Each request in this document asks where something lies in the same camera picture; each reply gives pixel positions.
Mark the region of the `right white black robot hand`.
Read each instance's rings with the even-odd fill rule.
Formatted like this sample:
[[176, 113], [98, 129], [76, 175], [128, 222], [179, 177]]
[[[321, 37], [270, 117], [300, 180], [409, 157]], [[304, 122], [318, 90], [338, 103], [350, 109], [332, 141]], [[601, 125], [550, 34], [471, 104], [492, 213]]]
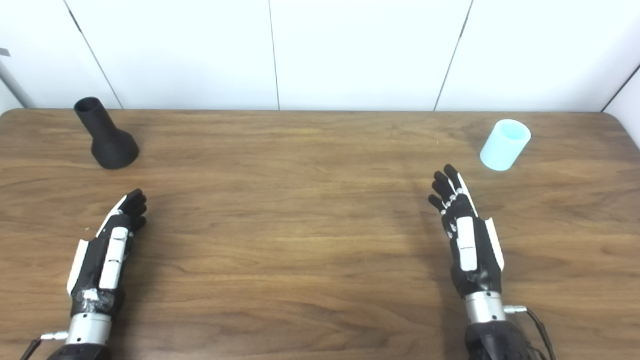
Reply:
[[461, 298], [478, 292], [502, 292], [505, 258], [492, 218], [482, 219], [462, 174], [446, 164], [436, 171], [429, 203], [439, 212], [449, 239], [450, 275]]

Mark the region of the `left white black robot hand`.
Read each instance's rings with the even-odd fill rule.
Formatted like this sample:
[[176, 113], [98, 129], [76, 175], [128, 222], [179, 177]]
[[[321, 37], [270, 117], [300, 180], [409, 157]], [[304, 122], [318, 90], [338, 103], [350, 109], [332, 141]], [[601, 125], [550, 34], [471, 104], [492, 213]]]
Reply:
[[66, 290], [71, 317], [97, 313], [114, 320], [125, 301], [122, 278], [134, 235], [146, 225], [147, 198], [137, 188], [108, 212], [94, 239], [78, 242]]

